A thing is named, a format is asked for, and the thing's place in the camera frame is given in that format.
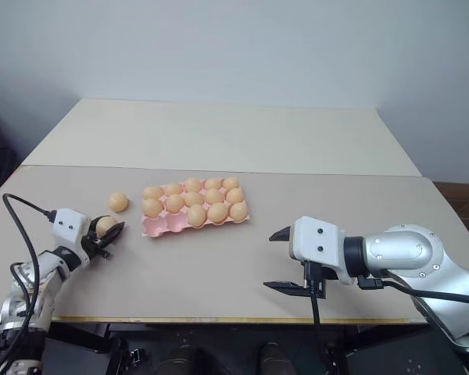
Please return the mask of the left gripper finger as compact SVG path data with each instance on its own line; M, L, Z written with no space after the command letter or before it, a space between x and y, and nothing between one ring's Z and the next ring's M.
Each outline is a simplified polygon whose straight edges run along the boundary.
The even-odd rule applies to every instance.
M122 233L125 222L114 224L110 227L106 233L98 239L98 248L105 249L107 246L112 244Z
M110 228L110 216L98 216L94 218L89 226L90 231L94 231L97 235L105 235Z

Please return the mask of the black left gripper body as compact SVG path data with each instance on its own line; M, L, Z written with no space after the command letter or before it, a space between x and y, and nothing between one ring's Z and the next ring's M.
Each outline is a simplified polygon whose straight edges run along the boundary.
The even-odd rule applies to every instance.
M105 249L98 248L98 235L94 231L90 231L89 227L81 237L81 248L88 256L89 261L94 258L108 259L110 257L109 252Z

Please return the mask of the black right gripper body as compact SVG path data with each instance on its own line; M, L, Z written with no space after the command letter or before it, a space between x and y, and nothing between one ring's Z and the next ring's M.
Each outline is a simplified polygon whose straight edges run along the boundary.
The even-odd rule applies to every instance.
M303 267L303 287L309 293L313 292L316 298L326 298L328 280L337 280L336 272L320 263L301 261Z

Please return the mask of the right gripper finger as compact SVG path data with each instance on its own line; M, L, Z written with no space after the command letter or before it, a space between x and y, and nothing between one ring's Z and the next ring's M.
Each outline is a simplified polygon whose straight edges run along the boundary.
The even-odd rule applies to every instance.
M284 227L269 237L269 242L290 242L292 239L293 226Z
M295 284L291 281L267 281L263 282L267 288L278 291L289 296L309 296L310 290L302 285Z

